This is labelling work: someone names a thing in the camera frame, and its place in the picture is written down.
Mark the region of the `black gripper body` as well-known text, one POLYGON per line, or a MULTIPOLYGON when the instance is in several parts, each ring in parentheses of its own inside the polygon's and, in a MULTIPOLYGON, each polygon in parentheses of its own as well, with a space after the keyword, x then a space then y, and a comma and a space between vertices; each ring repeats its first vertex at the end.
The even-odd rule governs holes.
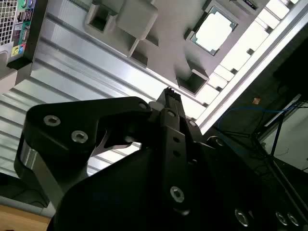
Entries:
POLYGON ((139 150, 73 186, 50 231, 229 231, 202 156, 139 150))

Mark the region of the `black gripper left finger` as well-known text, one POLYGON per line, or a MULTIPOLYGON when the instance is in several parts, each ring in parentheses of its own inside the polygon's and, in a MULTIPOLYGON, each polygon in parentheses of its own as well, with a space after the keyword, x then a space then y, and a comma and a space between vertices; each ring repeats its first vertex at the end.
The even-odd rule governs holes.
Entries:
POLYGON ((181 96, 170 88, 151 103, 123 97, 36 105, 26 114, 16 161, 57 210, 73 186, 136 151, 180 148, 180 115, 181 96))

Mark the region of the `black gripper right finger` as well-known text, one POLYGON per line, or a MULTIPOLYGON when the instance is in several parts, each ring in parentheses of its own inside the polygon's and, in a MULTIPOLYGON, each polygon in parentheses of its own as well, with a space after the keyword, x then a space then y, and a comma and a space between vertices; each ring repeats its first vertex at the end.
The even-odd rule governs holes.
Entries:
POLYGON ((275 162, 256 173, 220 137, 179 116, 173 152, 173 225, 179 231, 305 231, 308 210, 275 162))

